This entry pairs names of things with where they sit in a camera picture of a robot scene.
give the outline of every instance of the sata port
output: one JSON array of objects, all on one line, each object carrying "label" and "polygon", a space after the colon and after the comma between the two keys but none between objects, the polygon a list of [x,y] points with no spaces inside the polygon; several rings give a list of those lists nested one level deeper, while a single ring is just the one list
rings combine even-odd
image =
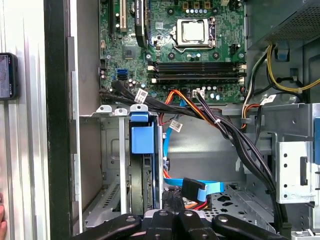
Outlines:
[{"label": "sata port", "polygon": [[128,74],[128,69],[117,69],[116,74]]}]

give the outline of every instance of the wire bundle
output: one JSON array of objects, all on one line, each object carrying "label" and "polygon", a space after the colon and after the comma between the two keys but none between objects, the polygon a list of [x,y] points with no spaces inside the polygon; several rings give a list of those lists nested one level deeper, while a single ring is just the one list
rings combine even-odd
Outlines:
[{"label": "wire bundle", "polygon": [[[134,104],[135,96],[128,91],[120,81],[116,80],[112,82],[112,87],[116,89],[123,97],[118,97],[118,101],[124,104]],[[272,173],[264,159],[256,148],[254,143],[244,135],[236,126],[234,126],[230,121],[224,119],[221,116],[216,115],[206,103],[206,101],[197,94],[197,99],[200,102],[202,109],[199,109],[196,104],[194,104],[189,98],[184,96],[178,90],[173,90],[170,93],[170,96],[174,94],[181,97],[188,105],[188,107],[183,106],[171,106],[167,105],[161,101],[158,101],[152,97],[147,97],[144,104],[149,106],[150,111],[158,113],[169,113],[169,114],[180,114],[187,115],[191,117],[196,117],[203,119],[208,122],[211,126],[218,128],[221,131],[221,134],[226,139],[229,139],[231,143],[235,146],[235,149],[238,153],[243,164],[257,177],[259,178],[267,188],[268,194],[271,197],[273,209],[274,209],[274,222],[275,228],[278,232],[283,232],[285,223],[288,222],[287,211],[284,205],[281,205],[276,202],[276,184],[272,176]],[[254,157],[249,153],[249,150],[252,151],[254,157],[257,159],[260,166],[256,163]],[[170,178],[168,172],[164,172],[166,178]]]}]

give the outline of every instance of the phone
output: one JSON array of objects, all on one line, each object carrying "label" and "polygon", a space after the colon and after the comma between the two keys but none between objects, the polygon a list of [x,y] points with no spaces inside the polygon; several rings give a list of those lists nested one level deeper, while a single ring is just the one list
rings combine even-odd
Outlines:
[{"label": "phone", "polygon": [[18,58],[9,52],[0,53],[0,101],[18,96]]}]

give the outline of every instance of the chipset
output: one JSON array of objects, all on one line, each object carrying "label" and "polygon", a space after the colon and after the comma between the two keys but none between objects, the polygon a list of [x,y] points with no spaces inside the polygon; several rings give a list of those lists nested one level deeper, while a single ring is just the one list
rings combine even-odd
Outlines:
[{"label": "chipset", "polygon": [[136,58],[135,46],[123,46],[122,58],[126,60],[132,60]]}]

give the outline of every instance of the expansion slot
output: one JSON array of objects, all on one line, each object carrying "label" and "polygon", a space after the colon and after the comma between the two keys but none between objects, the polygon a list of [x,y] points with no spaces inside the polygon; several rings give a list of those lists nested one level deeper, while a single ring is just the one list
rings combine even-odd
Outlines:
[{"label": "expansion slot", "polygon": [[120,30],[127,31],[127,1],[120,0]]},{"label": "expansion slot", "polygon": [[114,0],[109,0],[109,35],[112,39],[115,36],[115,3]]}]

